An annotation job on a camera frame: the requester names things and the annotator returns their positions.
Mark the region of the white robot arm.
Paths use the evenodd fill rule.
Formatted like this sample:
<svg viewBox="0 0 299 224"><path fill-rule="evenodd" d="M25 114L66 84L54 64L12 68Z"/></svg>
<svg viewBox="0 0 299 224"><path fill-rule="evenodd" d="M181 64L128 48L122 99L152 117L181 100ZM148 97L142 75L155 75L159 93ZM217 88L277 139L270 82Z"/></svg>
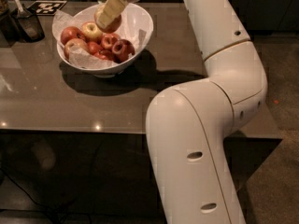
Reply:
<svg viewBox="0 0 299 224"><path fill-rule="evenodd" d="M246 224L223 140L267 93L260 57L228 0L183 0L207 76L158 93L146 116L167 224Z"/></svg>

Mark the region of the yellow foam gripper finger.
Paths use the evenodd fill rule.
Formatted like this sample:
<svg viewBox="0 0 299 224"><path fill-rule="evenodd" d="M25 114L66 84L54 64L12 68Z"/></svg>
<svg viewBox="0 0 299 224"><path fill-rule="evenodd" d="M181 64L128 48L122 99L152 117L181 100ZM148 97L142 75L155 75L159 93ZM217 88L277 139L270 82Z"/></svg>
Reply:
<svg viewBox="0 0 299 224"><path fill-rule="evenodd" d="M127 5L128 2L126 0L107 0L103 5L100 5L96 11L103 11L112 18L116 18L122 14Z"/></svg>

